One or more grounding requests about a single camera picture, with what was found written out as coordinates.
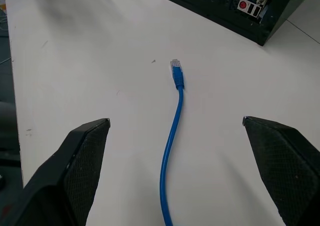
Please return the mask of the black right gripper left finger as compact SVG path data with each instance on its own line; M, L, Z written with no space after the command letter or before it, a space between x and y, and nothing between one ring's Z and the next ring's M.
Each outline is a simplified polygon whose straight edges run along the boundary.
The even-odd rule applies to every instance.
M68 133L33 174L0 226L86 226L100 179L110 120Z

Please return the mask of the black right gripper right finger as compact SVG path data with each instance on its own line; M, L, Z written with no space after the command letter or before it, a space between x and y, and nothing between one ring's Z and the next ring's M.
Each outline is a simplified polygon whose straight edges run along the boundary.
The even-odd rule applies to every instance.
M320 226L320 151L297 129L242 120L258 171L286 226Z

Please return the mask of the black computer case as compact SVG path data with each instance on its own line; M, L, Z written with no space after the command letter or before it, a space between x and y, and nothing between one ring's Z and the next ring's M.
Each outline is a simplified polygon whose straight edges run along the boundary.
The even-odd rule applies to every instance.
M304 0L169 0L263 46Z

